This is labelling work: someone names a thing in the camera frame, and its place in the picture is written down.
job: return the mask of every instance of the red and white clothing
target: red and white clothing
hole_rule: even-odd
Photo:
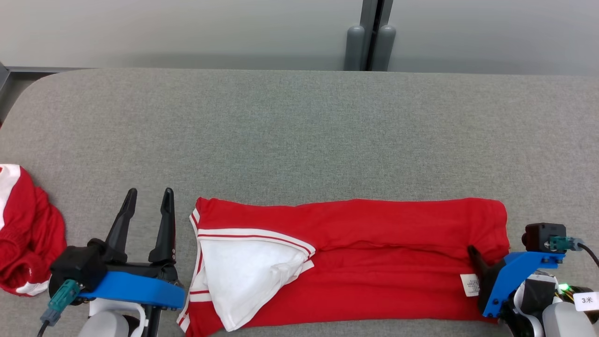
[[[43,292],[50,264],[66,248],[62,215],[12,164],[0,164],[0,212],[0,288],[20,296]]]
[[[196,274],[177,320],[221,328],[384,318],[481,320],[467,246],[509,250],[499,201],[348,200],[249,206],[199,198]]]

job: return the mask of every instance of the white care label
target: white care label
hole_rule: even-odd
[[[574,294],[574,306],[577,311],[599,310],[599,293]]]
[[[467,297],[478,296],[480,291],[479,278],[476,274],[460,274],[462,285]]]

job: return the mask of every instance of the folded red shirt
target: folded red shirt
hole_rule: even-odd
[[[508,254],[496,200],[249,206],[199,198],[196,272],[177,322],[221,328],[386,318],[484,320],[464,293],[467,247]]]

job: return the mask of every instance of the cabinet door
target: cabinet door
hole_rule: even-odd
[[[362,0],[19,0],[0,9],[16,67],[341,70]]]
[[[401,0],[389,71],[599,74],[599,1]]]

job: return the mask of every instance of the floor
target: floor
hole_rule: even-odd
[[[28,86],[51,73],[10,73],[0,91],[0,124],[4,122],[8,112]]]

